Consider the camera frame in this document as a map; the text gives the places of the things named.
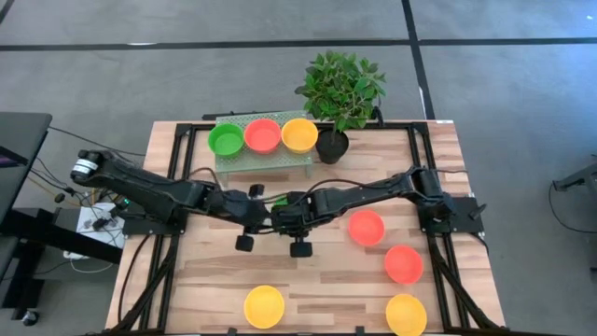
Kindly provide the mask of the green plant in black pot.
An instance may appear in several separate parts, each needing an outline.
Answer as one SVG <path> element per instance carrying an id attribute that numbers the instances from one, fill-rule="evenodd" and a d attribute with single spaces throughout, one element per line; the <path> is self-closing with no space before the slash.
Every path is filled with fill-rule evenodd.
<path id="1" fill-rule="evenodd" d="M 306 98 L 304 109 L 329 125 L 319 131 L 315 149 L 321 162 L 335 164 L 347 152 L 349 130 L 365 128 L 386 95 L 385 73 L 377 63 L 356 54 L 319 53 L 305 69 L 295 94 Z"/>

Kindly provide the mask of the black desk leg frame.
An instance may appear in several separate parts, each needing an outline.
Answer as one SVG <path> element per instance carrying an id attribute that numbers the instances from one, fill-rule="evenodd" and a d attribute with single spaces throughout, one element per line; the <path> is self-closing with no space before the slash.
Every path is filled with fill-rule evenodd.
<path id="1" fill-rule="evenodd" d="M 35 277 L 48 246 L 118 264 L 121 249 L 56 225 L 58 213 L 43 209 L 10 210 L 0 224 L 0 310 L 10 309 L 13 320 L 35 311 L 45 281 Z"/>

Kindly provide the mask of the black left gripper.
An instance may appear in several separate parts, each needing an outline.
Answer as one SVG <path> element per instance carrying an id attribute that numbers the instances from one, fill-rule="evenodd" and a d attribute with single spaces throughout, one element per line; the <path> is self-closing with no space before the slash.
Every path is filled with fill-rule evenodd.
<path id="1" fill-rule="evenodd" d="M 265 221 L 270 217 L 266 202 L 258 199 L 265 191 L 262 184 L 254 184 L 248 192 L 236 189 L 222 191 L 224 211 L 229 219 L 243 226 L 243 233 L 236 239 L 235 249 L 251 252 L 254 246 L 253 235 L 266 231 L 270 226 Z"/>

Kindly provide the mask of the black aluminium table frame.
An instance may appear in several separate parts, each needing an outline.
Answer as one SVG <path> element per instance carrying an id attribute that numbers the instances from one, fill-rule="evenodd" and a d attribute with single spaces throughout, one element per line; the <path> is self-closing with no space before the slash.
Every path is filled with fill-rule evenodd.
<path id="1" fill-rule="evenodd" d="M 343 181 L 368 183 L 406 171 L 413 163 L 435 165 L 442 188 L 455 196 L 471 189 L 455 127 L 436 121 L 396 121 L 383 127 L 370 125 L 348 133 L 350 145 L 339 162 L 316 162 L 311 176 L 303 169 L 233 173 L 228 186 L 248 190 L 265 186 L 267 194 L 305 190 L 328 180 L 328 188 L 349 188 Z M 290 239 L 277 234 L 259 235 L 251 252 L 235 249 L 242 229 L 215 218 L 192 215 L 178 241 L 174 280 L 166 317 L 169 333 L 224 333 L 253 327 L 243 314 L 247 294 L 260 285 L 276 287 L 285 299 L 279 332 L 385 333 L 385 308 L 398 294 L 416 297 L 427 313 L 427 330 L 443 329 L 437 289 L 416 207 L 394 198 L 375 203 L 385 234 L 373 247 L 354 242 L 348 217 L 340 217 L 309 234 L 312 256 L 292 258 Z M 384 257 L 395 245 L 415 249 L 423 259 L 423 275 L 411 285 L 394 282 L 384 269 Z"/>

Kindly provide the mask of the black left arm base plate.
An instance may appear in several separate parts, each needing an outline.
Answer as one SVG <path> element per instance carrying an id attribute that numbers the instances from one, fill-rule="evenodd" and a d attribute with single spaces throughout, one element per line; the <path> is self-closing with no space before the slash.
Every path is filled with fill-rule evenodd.
<path id="1" fill-rule="evenodd" d="M 186 231 L 188 213 L 184 210 L 175 210 L 172 217 L 162 221 L 133 203 L 118 216 L 124 220 L 125 235 L 176 235 Z"/>

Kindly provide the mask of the green perforated metal rack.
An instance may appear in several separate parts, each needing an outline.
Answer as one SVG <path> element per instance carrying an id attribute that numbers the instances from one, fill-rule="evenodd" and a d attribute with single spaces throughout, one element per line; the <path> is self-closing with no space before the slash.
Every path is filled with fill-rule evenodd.
<path id="1" fill-rule="evenodd" d="M 224 123 L 231 123 L 242 127 L 243 129 L 254 119 L 273 119 L 280 127 L 283 127 L 291 119 L 306 118 L 306 112 L 301 110 L 294 111 L 275 111 L 269 113 L 249 113 L 225 115 L 216 117 L 215 124 L 219 126 Z M 218 174 L 224 185 L 228 184 L 230 173 L 243 173 L 264 170 L 279 170 L 291 167 L 300 167 L 304 169 L 307 177 L 311 176 L 313 158 L 312 153 L 296 154 L 288 149 L 283 143 L 271 154 L 257 154 L 252 151 L 248 145 L 244 145 L 239 154 L 230 158 L 215 157 L 215 172 Z"/>

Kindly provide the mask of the grey metal stand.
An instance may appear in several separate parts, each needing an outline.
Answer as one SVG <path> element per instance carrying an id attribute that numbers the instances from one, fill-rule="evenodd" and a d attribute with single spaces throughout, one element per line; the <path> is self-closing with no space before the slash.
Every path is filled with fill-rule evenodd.
<path id="1" fill-rule="evenodd" d="M 573 186 L 583 185 L 597 196 L 597 160 L 563 179 L 554 180 L 552 185 L 557 191 L 567 191 Z"/>

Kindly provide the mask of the yellow plastic mini bowl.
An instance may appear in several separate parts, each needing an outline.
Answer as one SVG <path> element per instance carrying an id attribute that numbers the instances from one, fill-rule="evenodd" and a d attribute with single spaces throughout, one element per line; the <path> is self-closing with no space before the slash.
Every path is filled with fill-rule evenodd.
<path id="1" fill-rule="evenodd" d="M 318 130 L 308 119 L 291 119 L 282 128 L 282 142 L 292 152 L 305 154 L 312 150 L 317 139 Z"/>
<path id="2" fill-rule="evenodd" d="M 281 292 L 269 285 L 253 288 L 243 303 L 247 322 L 257 329 L 270 329 L 278 324 L 285 313 L 285 299 Z"/>
<path id="3" fill-rule="evenodd" d="M 396 336 L 421 336 L 427 326 L 423 304 L 410 294 L 398 294 L 388 301 L 385 318 Z"/>

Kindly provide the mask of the black desk top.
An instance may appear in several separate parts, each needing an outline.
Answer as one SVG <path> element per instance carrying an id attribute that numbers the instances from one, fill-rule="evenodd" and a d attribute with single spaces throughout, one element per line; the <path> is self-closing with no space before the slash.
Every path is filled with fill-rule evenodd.
<path id="1" fill-rule="evenodd" d="M 0 224 L 16 201 L 51 121 L 47 113 L 0 112 Z"/>

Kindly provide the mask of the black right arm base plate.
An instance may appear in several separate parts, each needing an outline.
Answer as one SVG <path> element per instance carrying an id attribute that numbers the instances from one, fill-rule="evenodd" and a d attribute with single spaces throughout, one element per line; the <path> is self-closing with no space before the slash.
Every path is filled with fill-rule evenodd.
<path id="1" fill-rule="evenodd" d="M 427 233 L 480 233 L 486 207 L 476 198 L 446 196 L 438 203 L 418 205 L 417 213 L 421 230 Z"/>

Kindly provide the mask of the red plastic mini bowl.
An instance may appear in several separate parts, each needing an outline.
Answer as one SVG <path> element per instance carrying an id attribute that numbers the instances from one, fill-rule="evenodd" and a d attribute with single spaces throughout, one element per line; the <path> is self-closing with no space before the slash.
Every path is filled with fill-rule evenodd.
<path id="1" fill-rule="evenodd" d="M 411 285 L 423 275 L 423 259 L 412 247 L 395 245 L 384 257 L 384 269 L 394 282 Z"/>
<path id="2" fill-rule="evenodd" d="M 348 223 L 350 237 L 359 245 L 377 245 L 385 234 L 382 217 L 373 210 L 354 212 Z"/>
<path id="3" fill-rule="evenodd" d="M 244 129 L 244 142 L 257 154 L 271 154 L 281 141 L 281 128 L 273 119 L 256 119 Z"/>

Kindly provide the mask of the white power strip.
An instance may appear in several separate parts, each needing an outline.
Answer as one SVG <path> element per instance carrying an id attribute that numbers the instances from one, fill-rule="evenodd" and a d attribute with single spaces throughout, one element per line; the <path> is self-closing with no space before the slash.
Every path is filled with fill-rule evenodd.
<path id="1" fill-rule="evenodd" d="M 116 206 L 113 203 L 97 203 L 92 207 L 81 207 L 76 232 L 97 241 L 122 248 L 125 241 L 122 231 L 125 220 L 110 214 L 110 211 L 115 208 Z M 95 230 L 92 224 L 98 219 L 106 219 L 107 223 L 102 228 Z"/>

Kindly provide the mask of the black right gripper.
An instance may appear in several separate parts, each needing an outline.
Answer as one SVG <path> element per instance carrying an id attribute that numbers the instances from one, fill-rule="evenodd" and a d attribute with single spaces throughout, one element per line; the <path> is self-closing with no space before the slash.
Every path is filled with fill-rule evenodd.
<path id="1" fill-rule="evenodd" d="M 312 256 L 312 244 L 305 241 L 310 229 L 304 224 L 303 209 L 300 205 L 276 203 L 271 209 L 271 225 L 276 233 L 293 239 L 290 244 L 292 258 Z"/>

